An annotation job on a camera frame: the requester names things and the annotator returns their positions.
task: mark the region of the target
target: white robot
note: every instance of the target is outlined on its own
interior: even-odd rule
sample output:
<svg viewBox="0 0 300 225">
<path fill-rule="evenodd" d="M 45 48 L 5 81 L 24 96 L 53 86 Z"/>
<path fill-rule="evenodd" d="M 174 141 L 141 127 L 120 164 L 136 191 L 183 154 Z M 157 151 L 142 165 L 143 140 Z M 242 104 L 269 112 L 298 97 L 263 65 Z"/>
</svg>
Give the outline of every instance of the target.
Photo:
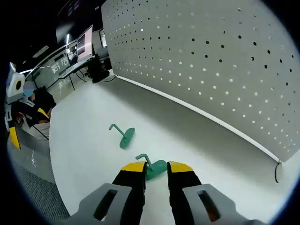
<svg viewBox="0 0 300 225">
<path fill-rule="evenodd" d="M 10 133 L 12 143 L 17 149 L 21 149 L 15 129 L 15 115 L 21 113 L 27 120 L 50 120 L 43 109 L 38 108 L 33 102 L 24 96 L 23 86 L 25 76 L 20 73 L 9 73 L 6 84 L 5 121 Z"/>
</svg>

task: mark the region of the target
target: monitor screen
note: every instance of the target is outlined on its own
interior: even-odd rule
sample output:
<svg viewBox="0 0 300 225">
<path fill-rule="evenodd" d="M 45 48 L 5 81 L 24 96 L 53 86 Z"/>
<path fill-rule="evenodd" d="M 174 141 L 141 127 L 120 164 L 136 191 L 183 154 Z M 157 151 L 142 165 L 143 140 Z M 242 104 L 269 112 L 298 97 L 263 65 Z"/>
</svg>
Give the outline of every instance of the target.
<svg viewBox="0 0 300 225">
<path fill-rule="evenodd" d="M 77 40 L 77 60 L 87 55 L 92 55 L 92 33 L 93 26 L 89 27 Z"/>
</svg>

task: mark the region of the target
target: white perforated wall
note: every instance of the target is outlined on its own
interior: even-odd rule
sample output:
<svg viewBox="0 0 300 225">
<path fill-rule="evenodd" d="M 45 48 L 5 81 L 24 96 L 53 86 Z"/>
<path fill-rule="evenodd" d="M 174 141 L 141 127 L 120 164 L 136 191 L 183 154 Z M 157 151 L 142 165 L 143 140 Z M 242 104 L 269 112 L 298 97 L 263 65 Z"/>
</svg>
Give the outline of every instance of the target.
<svg viewBox="0 0 300 225">
<path fill-rule="evenodd" d="M 102 17 L 115 74 L 204 110 L 283 162 L 300 148 L 299 54 L 260 1 L 107 0 Z"/>
</svg>

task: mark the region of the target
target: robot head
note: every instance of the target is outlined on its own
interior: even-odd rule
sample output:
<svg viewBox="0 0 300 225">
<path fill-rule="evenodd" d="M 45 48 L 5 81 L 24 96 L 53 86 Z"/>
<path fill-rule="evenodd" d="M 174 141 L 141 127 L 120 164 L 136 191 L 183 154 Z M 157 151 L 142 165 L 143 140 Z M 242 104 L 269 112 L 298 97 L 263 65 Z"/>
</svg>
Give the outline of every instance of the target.
<svg viewBox="0 0 300 225">
<path fill-rule="evenodd" d="M 10 74 L 7 78 L 6 102 L 11 104 L 24 97 L 25 76 L 20 73 Z"/>
</svg>

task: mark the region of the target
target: green plastic part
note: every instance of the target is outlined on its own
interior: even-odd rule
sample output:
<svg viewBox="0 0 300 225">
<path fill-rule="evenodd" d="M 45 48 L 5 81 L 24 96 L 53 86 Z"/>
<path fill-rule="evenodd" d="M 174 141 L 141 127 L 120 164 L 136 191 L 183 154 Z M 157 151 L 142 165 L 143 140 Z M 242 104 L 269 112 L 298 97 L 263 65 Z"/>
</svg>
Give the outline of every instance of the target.
<svg viewBox="0 0 300 225">
<path fill-rule="evenodd" d="M 113 127 L 115 127 L 123 135 L 120 141 L 120 148 L 126 149 L 129 146 L 133 135 L 135 134 L 135 129 L 129 128 L 125 133 L 123 133 L 114 123 L 108 129 L 111 130 Z"/>
<path fill-rule="evenodd" d="M 151 180 L 167 170 L 167 163 L 164 160 L 159 160 L 152 164 L 146 154 L 138 155 L 135 158 L 140 159 L 142 157 L 145 157 L 148 163 L 146 180 Z"/>
</svg>

